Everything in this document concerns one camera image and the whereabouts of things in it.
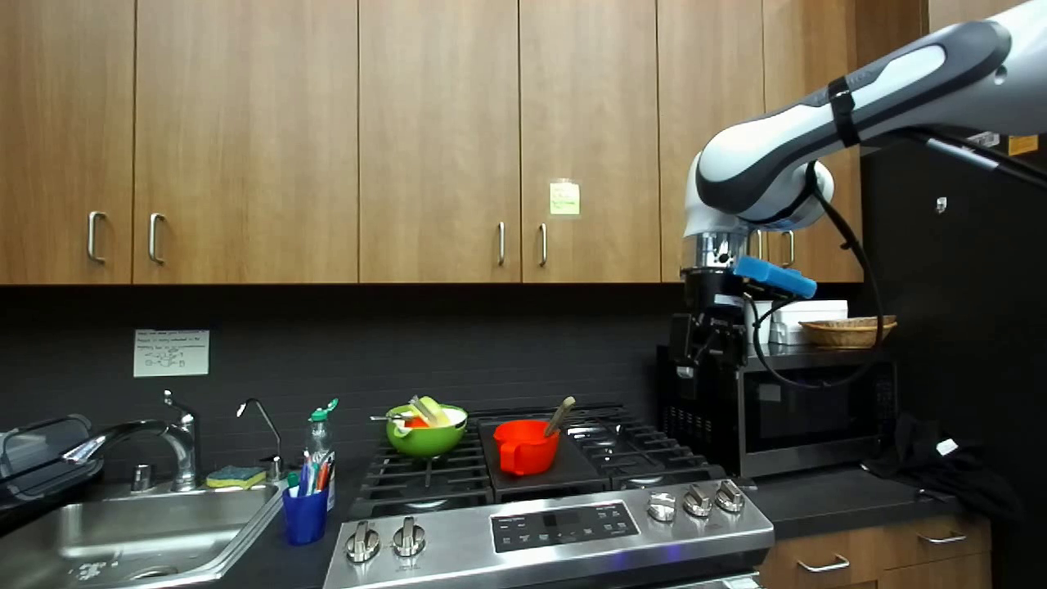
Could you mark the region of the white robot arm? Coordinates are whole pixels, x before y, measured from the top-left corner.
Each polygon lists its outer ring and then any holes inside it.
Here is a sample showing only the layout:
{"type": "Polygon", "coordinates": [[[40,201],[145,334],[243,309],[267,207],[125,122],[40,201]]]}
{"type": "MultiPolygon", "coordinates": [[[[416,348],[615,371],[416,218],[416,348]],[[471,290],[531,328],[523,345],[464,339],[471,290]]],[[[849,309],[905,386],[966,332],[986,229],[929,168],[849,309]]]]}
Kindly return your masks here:
{"type": "Polygon", "coordinates": [[[1047,0],[933,30],[771,115],[717,131],[690,159],[679,332],[690,350],[747,339],[741,255],[753,229],[804,229],[830,201],[824,154],[895,131],[1047,131],[1047,0]]]}

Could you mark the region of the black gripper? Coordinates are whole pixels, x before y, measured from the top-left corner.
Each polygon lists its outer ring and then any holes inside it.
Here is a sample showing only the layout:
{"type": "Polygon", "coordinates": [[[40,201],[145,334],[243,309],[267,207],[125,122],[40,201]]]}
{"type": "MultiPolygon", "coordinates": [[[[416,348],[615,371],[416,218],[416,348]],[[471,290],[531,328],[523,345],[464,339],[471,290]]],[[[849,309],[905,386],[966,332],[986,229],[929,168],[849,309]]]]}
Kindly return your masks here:
{"type": "Polygon", "coordinates": [[[693,263],[684,268],[690,357],[747,350],[747,296],[733,263],[735,238],[729,231],[693,235],[693,263]]]}

